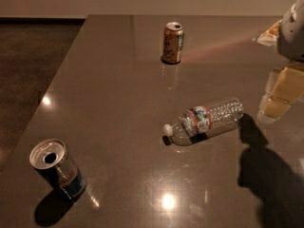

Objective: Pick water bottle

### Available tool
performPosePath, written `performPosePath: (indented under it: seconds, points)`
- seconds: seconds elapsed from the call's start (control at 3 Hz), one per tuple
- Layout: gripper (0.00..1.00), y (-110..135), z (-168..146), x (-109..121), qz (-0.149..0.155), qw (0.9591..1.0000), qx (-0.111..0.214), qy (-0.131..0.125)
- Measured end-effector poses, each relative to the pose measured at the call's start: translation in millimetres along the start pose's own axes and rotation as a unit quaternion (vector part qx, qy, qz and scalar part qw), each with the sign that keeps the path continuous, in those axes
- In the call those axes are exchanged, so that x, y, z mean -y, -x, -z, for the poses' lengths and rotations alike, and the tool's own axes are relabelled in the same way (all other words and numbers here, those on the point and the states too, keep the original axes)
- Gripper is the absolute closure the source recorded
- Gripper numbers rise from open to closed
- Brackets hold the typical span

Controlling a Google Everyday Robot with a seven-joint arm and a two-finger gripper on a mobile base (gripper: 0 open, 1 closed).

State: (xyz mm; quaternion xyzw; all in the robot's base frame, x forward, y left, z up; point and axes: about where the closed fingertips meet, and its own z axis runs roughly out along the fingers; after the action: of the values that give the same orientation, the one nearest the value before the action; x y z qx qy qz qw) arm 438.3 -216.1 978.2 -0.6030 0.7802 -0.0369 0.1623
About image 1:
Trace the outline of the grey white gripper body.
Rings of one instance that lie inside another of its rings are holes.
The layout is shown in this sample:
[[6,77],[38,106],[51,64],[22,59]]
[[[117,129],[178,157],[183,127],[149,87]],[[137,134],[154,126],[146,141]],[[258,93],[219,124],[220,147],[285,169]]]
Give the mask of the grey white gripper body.
[[278,32],[277,50],[289,60],[304,61],[304,0],[296,0],[284,14]]

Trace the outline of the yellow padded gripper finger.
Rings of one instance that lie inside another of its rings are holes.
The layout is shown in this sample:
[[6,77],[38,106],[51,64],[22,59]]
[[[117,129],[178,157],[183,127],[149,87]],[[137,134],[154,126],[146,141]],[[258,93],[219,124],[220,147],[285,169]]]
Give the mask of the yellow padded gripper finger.
[[264,124],[278,121],[304,95],[304,63],[291,61],[271,70],[257,119]]
[[257,38],[257,42],[267,47],[275,46],[277,44],[280,25],[281,20],[278,20]]

